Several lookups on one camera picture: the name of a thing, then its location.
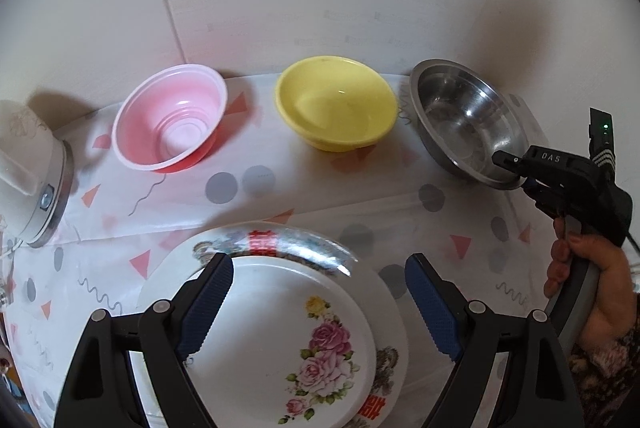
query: screw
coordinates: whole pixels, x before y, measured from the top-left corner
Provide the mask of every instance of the screw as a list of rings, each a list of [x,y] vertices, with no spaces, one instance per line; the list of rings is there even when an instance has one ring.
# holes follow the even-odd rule
[[[54,193],[55,190],[53,189],[53,186],[47,184],[40,196],[40,208],[43,211],[47,211],[49,206],[51,205],[51,202],[53,202]]]
[[[533,311],[531,316],[533,316],[533,319],[535,319],[535,321],[537,321],[538,323],[546,322],[546,314],[544,313],[544,311],[535,310]]]
[[[484,303],[482,302],[475,300],[469,303],[469,310],[475,314],[482,314],[486,310],[486,305],[484,305]]]
[[[97,311],[94,311],[91,314],[91,319],[94,322],[101,322],[103,319],[105,319],[107,316],[107,311],[105,311],[104,309],[98,309]]]
[[[171,307],[170,302],[168,302],[167,300],[159,300],[158,302],[154,303],[154,312],[158,314],[165,313],[169,310],[169,307]]]

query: pink bowl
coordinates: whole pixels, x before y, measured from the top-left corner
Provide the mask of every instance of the pink bowl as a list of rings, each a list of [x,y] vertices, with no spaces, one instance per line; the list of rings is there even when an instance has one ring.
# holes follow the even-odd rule
[[[122,104],[113,148],[134,170],[173,173],[199,162],[215,142],[226,107],[222,76],[201,64],[179,64],[149,77]]]

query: tablecloth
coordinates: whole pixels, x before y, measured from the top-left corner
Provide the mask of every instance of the tablecloth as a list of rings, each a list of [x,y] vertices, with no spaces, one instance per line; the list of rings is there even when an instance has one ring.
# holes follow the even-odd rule
[[[323,153],[306,145],[273,104],[276,75],[227,80],[229,103],[210,156],[180,173],[135,172],[111,145],[118,106],[57,132],[76,163],[72,194],[54,238],[33,250],[4,235],[5,323],[26,395],[43,427],[90,313],[135,310],[145,280],[180,242],[212,227],[271,220],[337,239],[377,271],[406,326],[409,370],[384,427],[419,427],[452,365],[438,353],[404,284],[402,267],[426,253],[465,297],[526,315],[542,294],[551,221],[520,190],[497,191],[441,169],[422,146],[408,78],[387,75],[399,118],[375,146]],[[476,424],[493,407],[504,358]]]

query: yellow flower pattern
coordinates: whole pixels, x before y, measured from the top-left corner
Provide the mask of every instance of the yellow flower pattern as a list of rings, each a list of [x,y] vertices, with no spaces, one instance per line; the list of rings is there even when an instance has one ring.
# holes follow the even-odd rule
[[[324,312],[327,303],[319,296],[311,296],[305,303],[306,312],[316,318]]]

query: wall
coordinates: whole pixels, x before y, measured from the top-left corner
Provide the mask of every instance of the wall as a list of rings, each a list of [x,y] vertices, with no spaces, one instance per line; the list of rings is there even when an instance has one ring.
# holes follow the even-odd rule
[[[315,54],[390,74],[443,57],[523,96],[559,148],[585,154],[588,106],[612,112],[640,195],[638,50],[637,0],[0,0],[2,96],[52,125],[181,61],[232,77]]]

